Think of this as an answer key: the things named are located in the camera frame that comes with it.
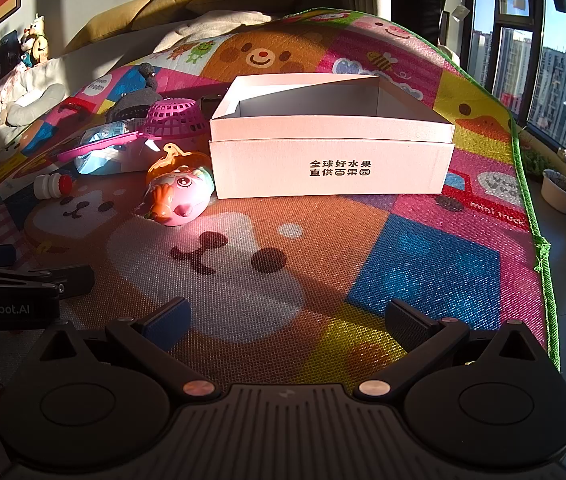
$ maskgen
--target metal screw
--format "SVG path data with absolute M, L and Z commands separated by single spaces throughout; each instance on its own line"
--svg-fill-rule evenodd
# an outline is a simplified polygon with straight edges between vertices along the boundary
M 183 391 L 191 397 L 204 397 L 213 393 L 215 389 L 210 381 L 189 381 L 183 384 Z
M 370 380 L 358 385 L 358 390 L 370 397 L 380 397 L 388 394 L 392 388 L 385 381 Z

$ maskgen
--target colorful play mat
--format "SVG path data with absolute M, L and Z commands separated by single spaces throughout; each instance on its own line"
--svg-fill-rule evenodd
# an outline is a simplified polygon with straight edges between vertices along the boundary
M 122 94 L 145 85 L 143 61 L 156 67 L 163 96 L 194 99 L 238 75 L 386 78 L 456 126 L 443 193 L 213 200 L 175 228 L 135 216 L 143 173 L 83 175 L 55 162 Z M 37 200 L 35 176 L 53 171 L 72 176 L 72 195 Z M 15 245 L 21 268 L 93 267 L 92 293 L 64 306 L 79 328 L 188 298 L 192 326 L 172 353 L 223 387 L 351 388 L 404 354 L 383 329 L 390 298 L 477 329 L 521 319 L 558 365 L 548 245 L 510 113 L 430 44 L 360 12 L 315 9 L 181 44 L 86 86 L 0 153 L 0 243 Z M 39 334 L 0 333 L 0 383 Z M 0 470 L 7 465 L 0 447 Z

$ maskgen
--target white planter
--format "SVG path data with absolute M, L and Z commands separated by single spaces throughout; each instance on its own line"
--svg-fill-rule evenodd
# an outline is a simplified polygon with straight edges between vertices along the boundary
M 541 196 L 554 209 L 566 214 L 566 191 L 554 184 L 549 178 L 550 175 L 556 176 L 560 175 L 560 173 L 554 170 L 543 171 L 543 186 L 541 187 Z M 560 177 L 566 183 L 566 177 L 563 175 L 560 175 Z

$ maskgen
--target box lid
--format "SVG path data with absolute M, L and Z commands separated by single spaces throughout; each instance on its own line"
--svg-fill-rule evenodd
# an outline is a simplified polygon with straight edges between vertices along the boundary
M 389 139 L 451 142 L 454 125 L 377 75 L 238 76 L 216 109 L 212 141 Z

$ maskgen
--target white bottle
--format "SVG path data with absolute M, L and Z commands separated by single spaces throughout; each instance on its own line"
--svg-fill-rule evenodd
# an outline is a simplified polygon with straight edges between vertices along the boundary
M 34 196 L 43 200 L 45 198 L 60 198 L 72 192 L 72 178 L 69 175 L 52 173 L 39 175 L 34 180 Z

